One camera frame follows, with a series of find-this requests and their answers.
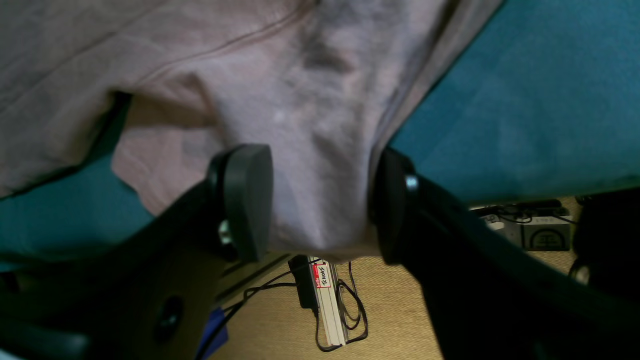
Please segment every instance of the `beige carpet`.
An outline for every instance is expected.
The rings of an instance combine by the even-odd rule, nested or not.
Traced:
[[[563,203],[572,214],[577,206],[570,199]],[[537,252],[533,256],[567,272],[573,262],[571,252]],[[288,271],[285,264],[265,278]],[[340,276],[348,279],[347,266],[339,266]],[[238,360],[316,360],[316,359],[441,359],[435,335],[424,307],[418,283],[400,266],[387,266],[381,258],[362,258],[353,262],[358,294],[369,318],[369,337],[330,353],[316,348],[316,321],[310,310],[301,309],[294,288],[261,292],[229,321],[229,341],[211,359]],[[289,275],[283,280],[293,282]],[[354,303],[347,307],[356,313]],[[325,343],[324,331],[320,332]]]

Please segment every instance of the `teal chair seat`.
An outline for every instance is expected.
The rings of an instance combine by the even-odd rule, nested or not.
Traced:
[[[640,186],[640,3],[506,1],[391,146],[469,204]],[[0,271],[102,251],[153,218],[111,172],[0,201]]]

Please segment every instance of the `pink fabric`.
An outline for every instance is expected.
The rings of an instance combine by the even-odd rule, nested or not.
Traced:
[[[18,84],[0,85],[0,196],[79,163],[109,91],[122,90],[135,96],[113,170],[151,212],[203,178],[218,151],[267,143],[271,250],[377,254],[367,196],[379,153],[499,3],[19,5],[39,38],[12,44],[17,72],[2,74]],[[17,31],[24,19],[7,20]]]

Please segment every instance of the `teal upholstery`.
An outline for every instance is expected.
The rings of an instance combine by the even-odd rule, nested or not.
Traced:
[[[635,0],[506,1],[391,146],[470,204],[640,186],[638,19]],[[123,121],[74,174],[0,201],[0,271],[153,219],[110,170]]]

